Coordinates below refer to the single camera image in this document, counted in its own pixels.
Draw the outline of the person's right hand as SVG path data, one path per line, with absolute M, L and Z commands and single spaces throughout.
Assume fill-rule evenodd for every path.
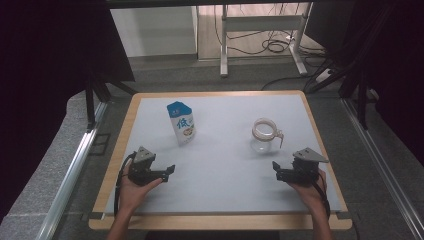
M 324 171 L 319 170 L 319 178 L 311 186 L 294 183 L 289 183 L 289 186 L 297 192 L 312 215 L 327 216 L 327 207 L 322 197 L 322 194 L 326 192 L 327 188 L 326 173 Z

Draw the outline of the black floor bracket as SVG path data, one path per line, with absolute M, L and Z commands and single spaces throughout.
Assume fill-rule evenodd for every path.
M 102 156 L 105 154 L 110 140 L 110 134 L 98 134 L 90 147 L 90 156 Z

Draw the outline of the aluminium floor rail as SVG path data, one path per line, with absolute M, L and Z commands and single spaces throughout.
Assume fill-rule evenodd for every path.
M 47 212 L 46 217 L 37 233 L 35 240 L 51 240 L 58 227 L 60 219 L 65 211 L 68 201 L 72 195 L 75 184 L 79 178 L 82 168 L 88 156 L 89 149 L 97 134 L 100 122 L 107 109 L 107 103 L 100 103 L 94 113 L 94 127 L 85 132 L 78 148 L 73 156 L 73 159 L 68 167 L 66 175 L 57 191 L 57 194 Z
M 419 216 L 415 206 L 412 204 L 412 201 L 402 189 L 393 172 L 389 168 L 389 165 L 377 147 L 371 134 L 360 124 L 356 117 L 357 110 L 354 108 L 354 105 L 346 99 L 342 99 L 341 103 L 346 109 L 355 130 L 363 142 L 372 162 L 379 172 L 408 228 L 414 236 L 414 239 L 424 240 L 424 221 Z

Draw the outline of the white power strip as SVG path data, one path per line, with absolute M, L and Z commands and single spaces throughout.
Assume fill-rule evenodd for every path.
M 330 77 L 333 73 L 332 69 L 324 70 L 320 75 L 318 75 L 315 79 L 316 82 L 320 83 Z

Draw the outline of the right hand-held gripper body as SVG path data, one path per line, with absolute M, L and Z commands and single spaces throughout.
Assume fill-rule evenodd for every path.
M 319 176 L 319 164 L 328 163 L 321 154 L 307 147 L 293 154 L 292 169 L 282 170 L 282 180 L 287 183 L 311 184 Z

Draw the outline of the black tripod stand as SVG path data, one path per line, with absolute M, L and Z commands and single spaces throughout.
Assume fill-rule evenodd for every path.
M 341 98 L 349 98 L 354 90 L 357 90 L 357 121 L 364 130 L 368 129 L 366 123 L 367 81 L 365 64 L 366 58 L 378 34 L 380 15 L 380 12 L 371 14 L 371 19 L 362 27 L 359 35 L 363 36 L 363 39 L 357 43 L 354 57 L 346 67 L 331 75 L 326 80 L 304 89 L 305 93 L 312 94 L 344 77 L 338 94 Z
M 111 93 L 107 88 L 107 84 L 121 89 L 122 91 L 133 96 L 137 91 L 121 81 L 112 79 L 107 76 L 96 76 L 90 73 L 85 81 L 85 94 L 86 94 L 86 111 L 87 111 L 87 131 L 91 132 L 95 125 L 95 109 L 94 109 L 94 96 L 97 96 L 101 103 L 107 103 L 111 99 Z

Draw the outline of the white metal desk frame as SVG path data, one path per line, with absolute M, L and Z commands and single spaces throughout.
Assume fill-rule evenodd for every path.
M 308 21 L 312 3 L 308 2 L 301 15 L 279 15 L 279 16 L 248 16 L 248 17 L 228 17 L 226 5 L 222 12 L 222 43 L 220 51 L 220 76 L 228 76 L 228 55 L 226 34 L 228 32 L 248 32 L 248 31 L 284 31 L 290 30 L 296 33 L 293 43 L 288 48 L 297 66 L 299 74 L 306 76 L 307 69 L 300 57 L 299 47 Z

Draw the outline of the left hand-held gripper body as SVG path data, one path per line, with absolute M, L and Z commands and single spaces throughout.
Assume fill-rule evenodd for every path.
M 140 146 L 133 161 L 130 163 L 128 178 L 139 186 L 145 186 L 148 183 L 166 177 L 165 171 L 153 171 L 152 163 L 155 161 L 156 155 Z

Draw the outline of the clear glass jar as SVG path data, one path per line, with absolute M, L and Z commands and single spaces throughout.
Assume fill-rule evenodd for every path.
M 253 137 L 251 140 L 251 147 L 258 153 L 264 154 L 270 152 L 272 148 L 272 141 L 275 138 L 280 139 L 279 148 L 282 148 L 284 134 L 277 128 L 277 125 L 271 119 L 257 119 L 253 124 L 251 134 Z

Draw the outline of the white and blue stand-up pouch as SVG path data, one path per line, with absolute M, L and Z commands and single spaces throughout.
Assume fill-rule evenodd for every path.
M 184 145 L 192 141 L 196 134 L 192 109 L 175 101 L 167 106 L 167 110 L 178 144 Z

